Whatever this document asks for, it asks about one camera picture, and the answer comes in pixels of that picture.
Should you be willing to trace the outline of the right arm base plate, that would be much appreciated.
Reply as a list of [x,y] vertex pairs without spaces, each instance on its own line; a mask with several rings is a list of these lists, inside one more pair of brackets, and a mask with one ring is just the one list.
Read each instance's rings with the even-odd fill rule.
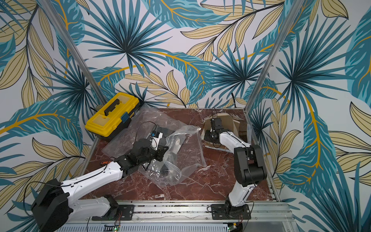
[[213,220],[248,220],[251,219],[251,211],[248,204],[243,206],[230,206],[227,203],[224,204],[212,204],[211,214]]

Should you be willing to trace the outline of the olive tan plaid blanket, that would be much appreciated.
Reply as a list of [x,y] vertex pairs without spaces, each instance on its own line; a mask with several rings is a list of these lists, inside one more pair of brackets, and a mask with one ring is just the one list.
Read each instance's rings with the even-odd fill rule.
[[[220,143],[209,143],[204,141],[204,136],[206,130],[211,130],[211,119],[213,118],[221,118],[222,124],[224,129],[220,131]],[[204,124],[204,128],[202,131],[202,140],[205,142],[205,145],[208,148],[213,148],[216,150],[227,151],[233,153],[235,151],[242,150],[247,152],[251,145],[246,143],[243,139],[241,139],[238,135],[238,126],[240,123],[233,118],[230,114],[227,113],[215,113],[211,117],[207,118]]]

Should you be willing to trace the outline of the clear plastic vacuum bag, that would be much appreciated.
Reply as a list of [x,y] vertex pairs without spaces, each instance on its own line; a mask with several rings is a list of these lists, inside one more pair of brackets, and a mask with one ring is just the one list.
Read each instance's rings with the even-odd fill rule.
[[174,186],[206,166],[200,131],[143,106],[102,151],[124,163],[124,177],[138,171],[159,187]]

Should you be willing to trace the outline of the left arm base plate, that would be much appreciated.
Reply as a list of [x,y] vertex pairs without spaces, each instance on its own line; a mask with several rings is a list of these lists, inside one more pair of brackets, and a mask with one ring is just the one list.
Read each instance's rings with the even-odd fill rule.
[[134,212],[134,205],[117,205],[111,207],[101,217],[92,217],[93,221],[131,221]]

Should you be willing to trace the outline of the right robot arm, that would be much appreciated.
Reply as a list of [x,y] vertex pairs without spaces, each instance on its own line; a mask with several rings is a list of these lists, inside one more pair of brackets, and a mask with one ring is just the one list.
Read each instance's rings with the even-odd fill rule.
[[210,205],[214,220],[251,219],[252,207],[247,203],[253,189],[267,177],[262,149],[238,138],[228,130],[207,130],[205,141],[225,146],[234,154],[236,183],[225,203]]

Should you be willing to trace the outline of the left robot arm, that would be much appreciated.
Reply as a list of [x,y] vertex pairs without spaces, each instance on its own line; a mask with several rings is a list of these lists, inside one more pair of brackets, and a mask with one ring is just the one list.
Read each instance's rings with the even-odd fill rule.
[[131,150],[115,158],[105,166],[86,175],[59,182],[52,179],[44,184],[31,211],[41,232],[54,232],[66,222],[74,219],[105,217],[117,208],[111,197],[82,200],[88,193],[111,182],[118,181],[138,171],[152,160],[162,161],[169,149],[155,139],[140,139]]

